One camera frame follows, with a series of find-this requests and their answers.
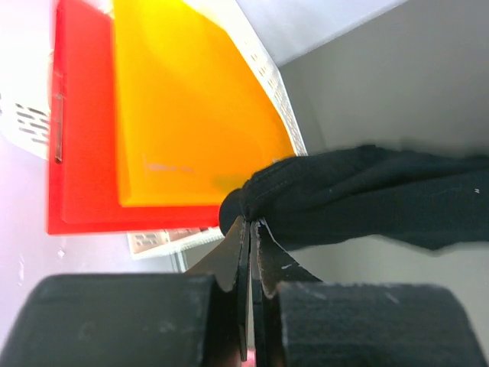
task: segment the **white surface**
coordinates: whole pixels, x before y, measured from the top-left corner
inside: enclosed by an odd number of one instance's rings
[[[278,66],[406,0],[237,0]]]

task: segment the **orange folder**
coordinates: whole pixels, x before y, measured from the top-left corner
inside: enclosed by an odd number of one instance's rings
[[[219,205],[255,171],[294,155],[279,112],[218,19],[183,0],[114,6],[123,206]]]
[[[119,204],[112,20],[83,0],[59,0],[55,19],[48,233],[217,226],[218,206]]]

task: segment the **metal clip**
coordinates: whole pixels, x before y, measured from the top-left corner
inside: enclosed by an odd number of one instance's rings
[[[53,122],[57,125],[57,136],[56,136],[56,152],[54,155],[54,160],[56,163],[63,162],[63,76],[56,73],[56,76],[60,80],[60,87],[55,98],[57,99],[57,114],[53,117]]]

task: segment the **black fabric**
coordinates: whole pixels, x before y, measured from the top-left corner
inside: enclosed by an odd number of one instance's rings
[[[288,250],[385,235],[436,250],[489,241],[489,157],[444,158],[373,145],[293,157],[257,172],[222,204],[264,217]]]

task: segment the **gray wall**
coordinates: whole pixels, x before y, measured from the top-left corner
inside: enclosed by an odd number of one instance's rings
[[[488,15],[487,1],[409,0],[282,67],[308,148],[488,151]],[[487,243],[433,254],[371,236],[295,256],[326,281],[445,285],[489,350]]]
[[[306,141],[486,145],[488,15],[482,0],[409,0],[282,67]]]

